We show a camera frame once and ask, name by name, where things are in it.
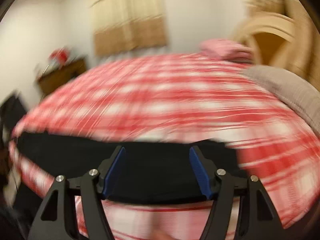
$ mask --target silver screw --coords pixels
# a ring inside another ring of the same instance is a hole
[[[217,174],[220,176],[224,176],[226,174],[226,171],[224,169],[218,169]]]
[[[62,176],[62,175],[59,175],[57,178],[56,178],[56,181],[57,182],[61,182],[61,181],[63,181],[64,180],[64,176]]]
[[[98,174],[98,170],[96,170],[96,169],[92,169],[92,170],[89,171],[89,175],[90,176],[95,176],[97,174]]]
[[[256,176],[256,175],[252,175],[252,176],[250,177],[250,179],[251,179],[251,181],[253,181],[253,182],[257,182],[257,181],[259,180],[258,176]]]

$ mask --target beige curtain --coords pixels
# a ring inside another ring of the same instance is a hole
[[[162,0],[91,0],[97,56],[167,44]]]

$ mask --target bedroom wall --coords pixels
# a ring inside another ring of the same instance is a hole
[[[245,0],[216,0],[219,38],[229,39],[237,26],[247,18]]]
[[[162,53],[197,52],[199,42],[218,36],[214,0],[164,0],[169,45],[167,48],[144,49],[134,56]],[[61,10],[69,46],[88,54],[90,67],[105,62],[131,57],[131,53],[99,59],[94,54],[88,0],[63,0]]]
[[[17,89],[29,108],[35,106],[41,93],[34,68],[63,45],[57,2],[15,2],[0,22],[0,102]]]

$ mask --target black frame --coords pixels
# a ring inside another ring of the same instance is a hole
[[[40,205],[28,240],[87,239],[77,228],[74,201],[77,195],[82,197],[89,239],[114,240],[101,200],[112,193],[126,154],[125,149],[118,146],[97,170],[74,179],[58,176]],[[211,160],[204,158],[197,146],[190,148],[189,159],[201,191],[205,193],[209,188],[212,194],[207,198],[214,200],[200,240],[225,239],[235,196],[240,196],[235,240],[289,239],[258,177],[233,177],[225,170],[217,169]]]

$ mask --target bed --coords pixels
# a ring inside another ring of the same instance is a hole
[[[320,139],[293,110],[245,77],[247,67],[202,54],[101,65],[43,100],[18,123],[14,136],[28,132],[99,142],[225,142],[237,150],[239,166],[260,177],[289,228],[319,196]],[[23,182],[45,196],[59,174],[44,171],[14,142],[10,152]],[[86,235],[81,198],[75,201],[79,231]],[[150,239],[154,217],[174,238],[199,239],[211,205],[103,202],[116,239]],[[227,239],[233,239],[238,205],[235,199]]]

